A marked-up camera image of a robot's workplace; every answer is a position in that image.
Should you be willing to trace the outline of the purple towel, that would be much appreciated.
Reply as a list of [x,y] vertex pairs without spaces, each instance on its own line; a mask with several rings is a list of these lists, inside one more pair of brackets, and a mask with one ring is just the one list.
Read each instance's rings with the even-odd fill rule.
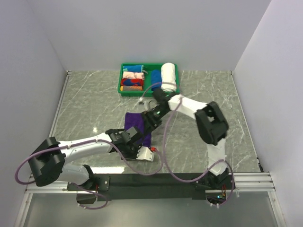
[[142,144],[144,147],[151,147],[151,133],[144,135],[144,122],[140,113],[129,113],[125,114],[124,129],[128,130],[132,127],[137,127],[140,133],[144,136],[136,141],[137,144]]

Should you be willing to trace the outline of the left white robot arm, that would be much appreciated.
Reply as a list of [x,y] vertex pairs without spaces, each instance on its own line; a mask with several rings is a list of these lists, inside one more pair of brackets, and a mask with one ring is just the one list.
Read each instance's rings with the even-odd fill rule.
[[110,129],[97,136],[74,141],[57,141],[55,137],[49,137],[32,153],[28,163],[38,187],[61,180],[90,190],[95,184],[91,168],[71,165],[72,161],[114,151],[120,152],[126,160],[140,160],[147,153],[142,141],[143,134],[136,126],[128,130]]

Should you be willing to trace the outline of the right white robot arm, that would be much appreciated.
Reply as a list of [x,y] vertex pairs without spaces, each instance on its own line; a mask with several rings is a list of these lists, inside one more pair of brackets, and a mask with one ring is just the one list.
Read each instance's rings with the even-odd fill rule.
[[225,138],[229,125],[218,104],[214,101],[209,103],[198,102],[176,92],[165,93],[161,88],[154,90],[152,95],[157,105],[141,113],[145,134],[151,133],[158,128],[161,125],[161,119],[167,113],[171,112],[170,118],[172,118],[173,114],[178,112],[196,121],[199,136],[207,145],[207,170],[192,180],[184,180],[177,177],[171,171],[166,160],[165,141],[168,128],[166,124],[162,141],[163,161],[172,177],[183,183],[192,183],[210,173],[208,183],[212,188],[218,189],[224,185],[226,176],[232,171],[232,168],[226,161],[225,154]]

